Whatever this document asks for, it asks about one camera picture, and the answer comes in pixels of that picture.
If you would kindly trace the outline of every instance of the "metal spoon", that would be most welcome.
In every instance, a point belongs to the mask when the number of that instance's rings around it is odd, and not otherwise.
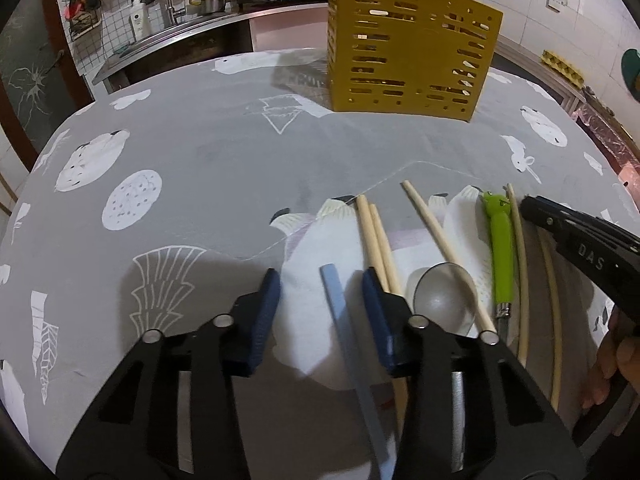
[[[450,262],[427,270],[415,287],[414,310],[457,335],[467,335],[474,324],[476,286],[463,267]]]

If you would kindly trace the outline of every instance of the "table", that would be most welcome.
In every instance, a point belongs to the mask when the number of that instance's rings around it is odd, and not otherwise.
[[[378,205],[403,286],[442,256],[399,183],[410,179],[425,199],[446,194],[444,229],[486,308],[490,252],[478,189],[501,192],[511,182],[520,197],[540,194],[640,233],[605,158],[536,85],[491,70],[464,123],[332,113],[325,73],[324,51],[313,49],[202,62],[99,100],[53,135],[0,247],[0,392],[47,465],[143,330],[194,330],[275,267],[282,299],[273,338],[256,375],[234,380],[253,478],[369,478],[369,446],[319,274],[336,264],[385,406],[391,389],[362,307],[366,262],[347,204],[359,193]],[[548,394],[550,306],[540,246],[533,228],[525,231],[527,369]],[[555,260],[559,412],[570,426],[611,305]],[[512,344],[516,337],[512,322]],[[393,409],[381,418],[391,435]]]

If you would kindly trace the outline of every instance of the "metal rivet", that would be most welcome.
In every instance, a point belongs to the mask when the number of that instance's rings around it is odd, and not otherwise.
[[[235,323],[234,318],[229,314],[220,314],[213,318],[213,324],[218,328],[226,328],[233,325],[233,323]]]
[[[490,330],[485,330],[480,334],[480,340],[487,345],[495,345],[498,341],[500,341],[500,338],[498,337],[497,333],[491,332]]]
[[[162,338],[162,332],[159,330],[147,330],[142,335],[142,341],[145,343],[157,343]]]
[[[427,328],[429,320],[420,314],[415,314],[409,318],[409,326],[412,328]]]

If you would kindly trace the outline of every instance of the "yellow plastic basket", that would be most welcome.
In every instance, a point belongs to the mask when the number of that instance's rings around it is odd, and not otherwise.
[[[501,21],[475,0],[329,0],[334,111],[471,120]]]

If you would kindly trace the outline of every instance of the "wire basket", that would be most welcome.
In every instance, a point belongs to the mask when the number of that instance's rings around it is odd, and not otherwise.
[[[501,21],[475,0],[329,0],[334,111],[471,120]]]

